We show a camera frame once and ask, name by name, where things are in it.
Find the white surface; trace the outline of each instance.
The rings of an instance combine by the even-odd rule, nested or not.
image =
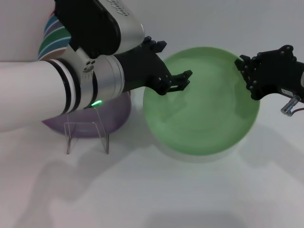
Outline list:
[[[147,34],[168,42],[162,57],[193,46],[252,56],[291,44],[304,61],[299,0],[124,2]],[[142,95],[133,93],[131,118],[111,135],[110,155],[98,140],[79,140],[66,156],[64,137],[40,123],[0,134],[0,227],[304,226],[304,113],[283,116],[287,98],[263,99],[241,143],[193,163],[154,140]]]
[[[60,115],[66,105],[62,78],[50,63],[36,61],[17,65],[0,71],[0,78],[4,79],[0,84],[0,132]]]

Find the green plate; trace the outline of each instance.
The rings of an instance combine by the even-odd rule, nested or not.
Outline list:
[[[159,96],[146,88],[144,114],[152,133],[169,147],[191,155],[221,152],[239,142],[256,120],[259,102],[250,97],[234,65],[238,57],[197,47],[169,57],[173,75],[192,70],[184,91]]]

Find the white tabletop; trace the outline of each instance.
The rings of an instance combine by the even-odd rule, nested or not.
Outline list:
[[[168,42],[162,58],[195,46],[253,56],[291,44],[304,61],[300,0],[124,2],[147,35]],[[49,3],[46,8],[51,12]],[[15,14],[6,16],[9,21]],[[38,16],[35,21],[41,23],[47,15]],[[16,17],[27,18],[22,13]],[[8,29],[6,36],[10,33],[16,31]],[[30,44],[34,37],[27,33],[19,39]],[[1,47],[9,44],[0,40]],[[12,52],[9,56],[18,59],[18,52],[26,57],[29,49]],[[109,155],[101,152],[98,140],[78,140],[67,156],[64,137],[41,123],[0,134],[0,227],[304,226],[304,112],[282,115],[288,98],[264,98],[255,125],[240,143],[196,162],[155,140],[145,123],[142,98],[143,89],[133,92],[131,117],[111,135]]]

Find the purple bowl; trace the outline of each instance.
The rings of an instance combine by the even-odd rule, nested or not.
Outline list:
[[[113,133],[128,120],[131,113],[131,106],[129,93],[123,93],[111,101],[101,103],[96,109],[104,127],[100,124],[97,111],[94,108],[79,110],[68,115],[60,115],[44,120],[43,123],[55,132],[65,134],[64,123],[67,122],[68,116],[71,136],[73,138],[99,138],[96,126],[101,137],[105,137],[105,130],[107,134]],[[66,124],[66,133],[68,134],[68,124]]]

